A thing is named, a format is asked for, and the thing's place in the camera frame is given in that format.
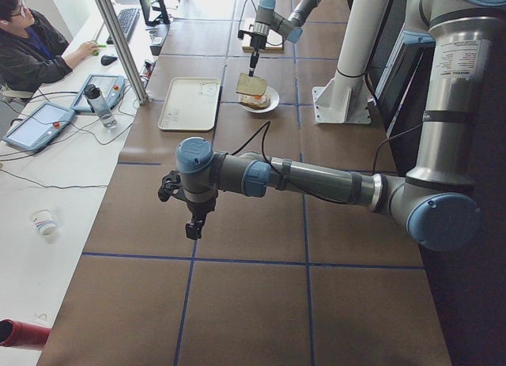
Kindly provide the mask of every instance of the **woman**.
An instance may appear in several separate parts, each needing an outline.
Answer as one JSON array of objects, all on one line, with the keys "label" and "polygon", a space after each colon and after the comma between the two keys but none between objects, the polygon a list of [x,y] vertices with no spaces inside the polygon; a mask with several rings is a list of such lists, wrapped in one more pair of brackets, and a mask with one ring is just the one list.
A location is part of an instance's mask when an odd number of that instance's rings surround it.
[{"label": "woman", "polygon": [[0,0],[0,75],[10,89],[35,92],[42,83],[63,79],[98,50],[85,42],[61,56],[69,43],[46,17],[25,0]]}]

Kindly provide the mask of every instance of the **robotic arm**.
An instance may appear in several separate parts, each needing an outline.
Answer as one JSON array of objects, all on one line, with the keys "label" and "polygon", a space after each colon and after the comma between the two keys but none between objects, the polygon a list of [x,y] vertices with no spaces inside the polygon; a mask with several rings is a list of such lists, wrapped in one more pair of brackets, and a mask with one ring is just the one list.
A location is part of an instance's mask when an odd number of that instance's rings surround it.
[{"label": "robotic arm", "polygon": [[284,40],[296,43],[302,35],[301,26],[308,19],[309,13],[318,6],[321,0],[302,0],[296,6],[292,14],[285,19],[274,11],[276,0],[260,0],[253,31],[239,30],[238,37],[240,40],[244,38],[244,34],[251,37],[251,53],[250,70],[248,76],[252,77],[255,73],[256,65],[259,61],[259,51],[265,50],[269,30],[274,30]]},{"label": "robotic arm", "polygon": [[177,149],[177,169],[159,197],[187,203],[187,236],[201,238],[217,191],[262,197],[267,187],[344,204],[358,204],[393,218],[420,245],[452,251],[471,241],[481,211],[471,199],[467,173],[475,112],[489,49],[504,30],[506,0],[409,0],[406,27],[436,41],[417,164],[406,178],[362,175],[246,153],[214,152],[202,138]]}]

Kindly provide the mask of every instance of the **brown tabletop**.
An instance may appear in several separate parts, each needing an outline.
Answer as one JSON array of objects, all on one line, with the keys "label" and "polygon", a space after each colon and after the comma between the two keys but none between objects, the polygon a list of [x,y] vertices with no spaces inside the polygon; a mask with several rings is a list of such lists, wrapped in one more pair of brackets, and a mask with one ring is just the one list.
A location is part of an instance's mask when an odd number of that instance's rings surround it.
[{"label": "brown tabletop", "polygon": [[[245,1],[182,0],[39,366],[451,364],[417,245],[390,219],[292,192],[220,192],[194,242],[185,204],[158,200],[186,137],[232,152],[270,120],[268,154],[365,173],[386,137],[374,111],[369,126],[315,124],[311,88],[334,76],[346,0],[323,0],[299,44],[262,54],[257,74],[281,103],[245,111],[235,94],[249,63],[236,38]],[[279,13],[298,1],[277,0]],[[158,129],[182,76],[221,79],[213,130]],[[395,173],[388,148],[377,169]]]}]

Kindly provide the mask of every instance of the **hand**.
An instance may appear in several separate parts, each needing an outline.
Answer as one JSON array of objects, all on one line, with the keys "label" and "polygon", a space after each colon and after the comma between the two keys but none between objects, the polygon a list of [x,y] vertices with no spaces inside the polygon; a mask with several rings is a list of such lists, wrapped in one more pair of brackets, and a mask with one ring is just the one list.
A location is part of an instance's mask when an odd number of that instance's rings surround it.
[{"label": "hand", "polygon": [[77,52],[81,55],[82,58],[86,58],[87,56],[93,55],[95,51],[98,51],[98,44],[96,44],[96,42],[92,40],[90,40],[89,42],[84,42],[77,49]]}]

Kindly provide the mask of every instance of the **white cup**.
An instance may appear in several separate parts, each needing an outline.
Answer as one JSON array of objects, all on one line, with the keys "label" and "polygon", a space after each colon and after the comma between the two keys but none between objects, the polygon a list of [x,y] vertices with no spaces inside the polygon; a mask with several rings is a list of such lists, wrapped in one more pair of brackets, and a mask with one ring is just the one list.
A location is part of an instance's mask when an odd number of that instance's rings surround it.
[{"label": "white cup", "polygon": [[37,210],[32,213],[30,220],[32,220],[39,233],[43,236],[47,236],[56,230],[55,220],[53,219],[51,212],[47,209]]}]

